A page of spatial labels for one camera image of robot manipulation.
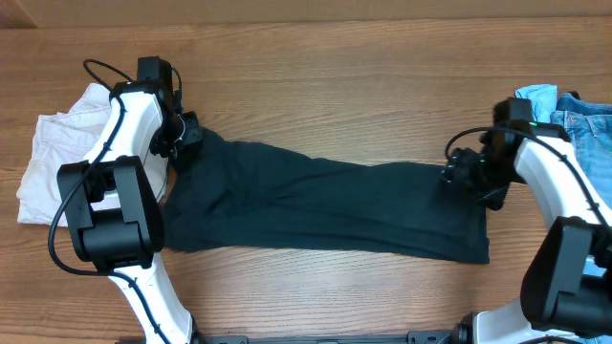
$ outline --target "white cloth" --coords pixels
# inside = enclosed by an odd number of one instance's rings
[[[111,115],[108,96],[104,87],[92,83],[67,114],[38,116],[32,158],[17,190],[20,203],[18,223],[51,223],[61,204],[57,170],[64,163],[83,161],[85,154],[94,147]],[[143,166],[159,201],[166,189],[167,159],[148,152]],[[94,210],[119,206],[117,197],[105,197],[102,202],[92,204]],[[67,225],[65,215],[62,215],[59,225]]]

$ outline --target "wood grain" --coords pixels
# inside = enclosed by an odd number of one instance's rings
[[[0,0],[0,29],[35,28],[36,23],[19,0]]]
[[[612,0],[18,0],[41,28],[612,15]]]
[[[137,57],[158,54],[181,71],[186,108],[226,139],[368,164],[443,163],[452,135],[491,123],[495,102],[527,84],[612,102],[607,17],[15,30],[0,44],[0,343],[142,335],[114,285],[59,271],[47,228],[15,222],[36,116],[78,99],[91,82],[84,58],[134,75]],[[545,235],[526,186],[512,186],[488,228],[487,266],[251,247],[165,250],[164,262],[206,334],[405,333],[518,296]],[[56,241],[88,267],[65,230]]]

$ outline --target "wire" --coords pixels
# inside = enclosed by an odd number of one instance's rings
[[[582,193],[584,194],[584,197],[586,198],[586,202],[588,202],[589,206],[591,207],[591,211],[593,211],[593,213],[595,214],[595,217],[597,217],[598,221],[600,221],[600,223],[603,225],[606,231],[608,240],[612,240],[612,228],[610,228],[608,223],[605,221],[605,218],[601,214],[599,205],[595,202],[595,200],[593,200],[593,196],[591,196],[589,189],[586,187],[586,184],[582,180],[582,177],[580,176],[576,167],[574,167],[574,165],[567,160],[567,156],[559,153],[557,149],[555,149],[553,146],[551,146],[550,144],[546,143],[543,140],[538,139],[537,137],[533,135],[529,135],[529,134],[523,133],[518,130],[501,127],[501,126],[471,128],[471,129],[462,131],[461,133],[455,135],[454,137],[452,137],[452,139],[448,141],[447,146],[444,150],[444,154],[447,157],[447,159],[448,160],[450,159],[448,155],[448,151],[450,150],[450,147],[452,146],[453,143],[455,143],[457,140],[464,137],[465,135],[477,133],[477,132],[502,132],[502,133],[515,134],[517,136],[520,136],[523,139],[532,140],[533,142],[538,143],[544,146],[546,149],[548,149],[557,158],[563,161],[563,163],[565,163],[567,168],[569,168],[570,172],[572,172],[572,175],[576,179],[576,182],[579,184],[580,189],[582,190]]]
[[[94,64],[97,64],[99,66],[108,68],[109,70],[117,73],[118,75],[123,76],[127,81],[134,81],[129,75],[127,75],[126,73],[118,70],[117,68],[115,68],[115,67],[113,67],[113,66],[111,66],[109,64],[106,64],[104,62],[101,62],[101,61],[98,61],[98,60],[95,60],[95,59],[91,59],[91,58],[88,58],[88,59],[84,60],[83,61],[83,68],[85,68],[85,71],[87,71],[87,74],[89,74],[98,84],[104,86],[104,88],[106,88],[108,90],[108,92],[110,92],[111,94],[113,93],[113,89],[110,86],[108,86],[108,84],[106,82],[104,82],[104,80],[102,80],[99,76],[97,76],[94,72],[92,72],[91,69],[89,69],[88,64],[90,64],[90,63],[94,63]]]
[[[179,71],[174,67],[172,67],[172,72],[174,72],[174,74],[176,75],[176,78],[179,79],[179,92],[182,94],[183,93],[183,81],[181,80],[181,74],[179,74]]]
[[[565,344],[581,344],[579,341],[576,341],[574,339],[564,338],[564,337],[557,336],[557,335],[546,335],[540,338],[529,339],[529,340],[520,342],[519,344],[540,344],[540,343],[552,343],[552,342],[559,342],[559,343],[565,343]]]
[[[134,292],[138,295],[138,298],[140,299],[141,303],[142,303],[142,308],[144,309],[144,312],[146,313],[146,317],[148,318],[149,322],[151,323],[151,326],[153,327],[154,332],[160,337],[160,339],[162,340],[162,342],[164,344],[170,344],[170,341],[168,340],[168,338],[165,336],[165,334],[162,332],[162,330],[160,329],[160,325],[157,324],[157,322],[155,321],[155,318],[153,317],[153,314],[151,313],[151,310],[146,302],[146,299],[144,298],[144,295],[142,294],[141,289],[139,288],[139,286],[136,284],[136,281],[131,279],[130,277],[128,277],[127,275],[124,275],[120,272],[99,272],[99,271],[93,271],[93,270],[82,270],[82,269],[74,269],[71,268],[69,266],[67,266],[66,264],[64,264],[59,257],[57,256],[57,253],[55,252],[55,233],[57,231],[57,225],[59,223],[59,219],[61,218],[61,215],[64,213],[64,211],[66,211],[66,207],[68,207],[68,204],[70,203],[70,201],[74,198],[74,196],[76,195],[78,189],[80,188],[80,186],[82,185],[82,183],[85,181],[85,179],[89,176],[89,174],[92,172],[92,170],[94,170],[94,168],[99,164],[99,162],[104,158],[104,155],[106,155],[106,153],[110,150],[110,146],[113,142],[113,140],[115,139],[115,136],[117,135],[120,127],[121,127],[121,123],[123,122],[123,117],[125,116],[125,104],[123,104],[123,100],[121,100],[120,97],[118,97],[114,92],[113,89],[106,83],[104,82],[104,80],[102,80],[101,78],[99,78],[99,76],[97,76],[94,72],[92,72],[91,69],[89,69],[88,64],[89,63],[94,63],[94,64],[98,64],[102,67],[106,67],[108,69],[110,69],[113,72],[116,72],[117,74],[125,77],[128,81],[133,81],[133,79],[128,76],[127,74],[125,74],[124,72],[118,70],[117,68],[110,66],[104,62],[100,62],[94,59],[86,59],[83,61],[83,67],[85,68],[85,71],[87,71],[87,73],[95,80],[97,81],[100,85],[104,86],[104,88],[106,88],[108,90],[108,92],[110,92],[111,98],[114,98],[117,100],[117,102],[119,103],[119,107],[120,107],[120,111],[119,111],[119,118],[117,119],[117,123],[115,124],[115,127],[113,128],[113,131],[111,132],[111,134],[108,137],[108,141],[105,142],[102,145],[102,150],[99,152],[98,156],[89,164],[89,167],[87,167],[87,169],[85,170],[85,172],[83,172],[83,174],[80,176],[80,178],[78,179],[78,181],[76,181],[75,185],[73,186],[73,188],[70,190],[70,192],[68,192],[68,195],[66,195],[66,198],[62,201],[62,203],[59,205],[59,208],[57,209],[57,212],[55,213],[54,219],[51,222],[51,226],[49,227],[49,238],[48,238],[48,247],[49,247],[49,255],[51,256],[51,259],[54,261],[54,263],[60,268],[63,269],[64,271],[68,272],[68,273],[72,273],[75,275],[80,275],[80,276],[112,276],[112,277],[117,277],[120,278],[122,280],[124,280],[125,282],[128,283],[128,287],[132,288],[134,290]]]

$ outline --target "blue jeans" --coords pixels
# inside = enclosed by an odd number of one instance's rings
[[[551,123],[565,128],[584,174],[612,207],[612,105],[588,103],[563,94]]]

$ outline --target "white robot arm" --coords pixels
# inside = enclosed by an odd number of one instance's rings
[[[66,208],[73,246],[81,260],[92,261],[119,286],[145,342],[199,344],[203,339],[162,261],[161,213],[142,168],[149,154],[176,159],[201,145],[197,117],[176,106],[180,94],[172,93],[171,73],[158,57],[139,59],[138,80],[118,83],[111,94],[111,117],[98,142],[85,161],[62,165],[57,180],[66,200],[75,181],[95,167]],[[118,198],[120,208],[88,206],[106,197]]]

